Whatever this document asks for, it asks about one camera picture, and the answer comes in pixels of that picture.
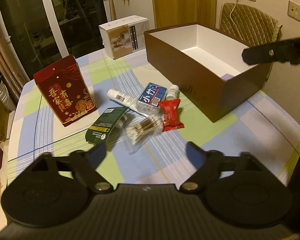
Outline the quilted olive chair cover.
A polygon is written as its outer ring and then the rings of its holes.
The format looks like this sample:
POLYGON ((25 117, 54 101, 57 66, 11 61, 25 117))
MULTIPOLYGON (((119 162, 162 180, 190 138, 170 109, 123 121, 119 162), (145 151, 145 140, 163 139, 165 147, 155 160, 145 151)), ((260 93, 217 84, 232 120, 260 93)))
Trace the quilted olive chair cover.
POLYGON ((276 42, 282 25, 278 20, 249 5, 224 3, 219 29, 253 46, 276 42))

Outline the dark green carded package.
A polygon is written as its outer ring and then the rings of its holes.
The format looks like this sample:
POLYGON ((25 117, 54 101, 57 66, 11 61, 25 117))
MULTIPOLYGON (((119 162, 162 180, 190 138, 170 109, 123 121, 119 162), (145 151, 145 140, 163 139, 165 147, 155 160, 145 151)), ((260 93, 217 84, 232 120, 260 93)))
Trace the dark green carded package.
POLYGON ((99 145, 106 143, 110 133, 125 115, 128 107, 107 108, 87 129, 85 139, 88 143, 99 145))

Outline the checked tablecloth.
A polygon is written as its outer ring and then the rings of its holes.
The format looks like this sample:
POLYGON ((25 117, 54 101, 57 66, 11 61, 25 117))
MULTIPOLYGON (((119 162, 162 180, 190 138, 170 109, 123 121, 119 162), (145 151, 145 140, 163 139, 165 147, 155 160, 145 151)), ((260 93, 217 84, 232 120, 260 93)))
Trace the checked tablecloth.
POLYGON ((211 122, 184 94, 174 117, 146 117, 121 107, 124 96, 136 98, 153 83, 171 83, 139 51, 112 60, 103 50, 78 59, 97 109, 63 126, 34 81, 21 93, 14 116, 7 161, 11 183, 42 153, 63 157, 105 142, 106 156, 97 171, 111 184, 181 185, 203 164, 189 142, 228 156, 254 155, 284 184, 300 158, 300 125, 264 92, 257 92, 217 122, 211 122))

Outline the small white bottle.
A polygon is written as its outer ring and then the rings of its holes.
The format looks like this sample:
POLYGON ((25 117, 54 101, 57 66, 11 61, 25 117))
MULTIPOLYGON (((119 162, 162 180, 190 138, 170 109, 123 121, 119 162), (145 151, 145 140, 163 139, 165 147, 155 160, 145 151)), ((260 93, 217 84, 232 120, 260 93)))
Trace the small white bottle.
POLYGON ((166 94, 166 100, 175 100, 179 96, 179 87, 177 85, 171 85, 166 94))

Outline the red gold gift box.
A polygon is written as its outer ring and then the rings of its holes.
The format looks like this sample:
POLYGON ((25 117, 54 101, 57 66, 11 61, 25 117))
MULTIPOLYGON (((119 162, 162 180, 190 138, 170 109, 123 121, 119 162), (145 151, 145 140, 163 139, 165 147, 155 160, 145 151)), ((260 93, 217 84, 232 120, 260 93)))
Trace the red gold gift box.
POLYGON ((33 78, 64 127, 97 110, 74 55, 45 67, 33 78))

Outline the purple cosmetic tube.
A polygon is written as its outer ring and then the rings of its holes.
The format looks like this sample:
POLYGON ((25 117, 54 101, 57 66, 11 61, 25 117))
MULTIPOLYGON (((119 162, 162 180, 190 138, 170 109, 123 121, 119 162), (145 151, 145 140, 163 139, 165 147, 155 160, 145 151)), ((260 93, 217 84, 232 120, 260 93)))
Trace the purple cosmetic tube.
POLYGON ((233 77, 234 77, 233 75, 227 73, 227 74, 224 74, 224 75, 221 77, 221 79, 224 80, 224 81, 227 81, 227 80, 232 79, 233 77))

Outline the red snack packet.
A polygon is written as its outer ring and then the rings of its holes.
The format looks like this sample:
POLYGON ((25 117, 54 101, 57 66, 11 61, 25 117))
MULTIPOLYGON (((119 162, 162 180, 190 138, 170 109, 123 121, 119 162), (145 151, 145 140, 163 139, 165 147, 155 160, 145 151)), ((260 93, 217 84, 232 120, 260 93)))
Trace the red snack packet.
POLYGON ((184 124, 179 120, 178 107, 180 99, 165 100, 159 102, 159 106, 163 109, 163 132, 184 128, 184 124))

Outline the white product box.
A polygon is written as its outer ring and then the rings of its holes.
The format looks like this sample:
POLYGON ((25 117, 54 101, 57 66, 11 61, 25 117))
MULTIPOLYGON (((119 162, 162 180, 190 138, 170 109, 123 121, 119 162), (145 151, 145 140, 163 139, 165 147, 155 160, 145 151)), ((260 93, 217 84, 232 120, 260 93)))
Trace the white product box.
POLYGON ((107 56, 115 60, 145 49, 144 32, 149 30, 149 20, 132 15, 101 24, 99 30, 107 56))

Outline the brown cardboard storage box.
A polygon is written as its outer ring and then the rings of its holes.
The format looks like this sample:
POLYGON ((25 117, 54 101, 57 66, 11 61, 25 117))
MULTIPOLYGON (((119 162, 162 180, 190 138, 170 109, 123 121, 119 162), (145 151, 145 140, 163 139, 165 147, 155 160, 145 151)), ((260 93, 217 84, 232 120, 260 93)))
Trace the brown cardboard storage box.
POLYGON ((216 122, 264 85, 271 65, 248 65, 249 47, 218 29, 197 23, 174 25, 144 33, 148 62, 216 122), (234 77, 224 81, 224 74, 234 77))

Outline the cotton swabs plastic bag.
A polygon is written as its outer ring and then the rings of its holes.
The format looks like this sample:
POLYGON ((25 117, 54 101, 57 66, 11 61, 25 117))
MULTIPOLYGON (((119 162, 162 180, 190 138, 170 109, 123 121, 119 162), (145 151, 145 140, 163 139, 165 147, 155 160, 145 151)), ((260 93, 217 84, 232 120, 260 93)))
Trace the cotton swabs plastic bag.
POLYGON ((163 120, 160 115, 153 114, 137 124, 128 125, 125 129, 125 146, 129 154, 136 153, 152 137, 163 130, 163 120))

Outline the white barcode tube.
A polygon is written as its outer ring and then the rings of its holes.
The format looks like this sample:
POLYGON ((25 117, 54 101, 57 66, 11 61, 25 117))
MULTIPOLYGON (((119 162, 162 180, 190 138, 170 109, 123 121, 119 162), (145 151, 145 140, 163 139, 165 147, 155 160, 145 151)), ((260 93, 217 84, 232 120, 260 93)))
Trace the white barcode tube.
POLYGON ((144 117, 148 117, 148 114, 137 110, 135 97, 127 95, 123 92, 119 92, 114 89, 108 90, 107 96, 108 98, 110 98, 110 100, 115 101, 116 103, 123 105, 125 107, 128 107, 131 111, 134 111, 135 113, 138 113, 144 117))

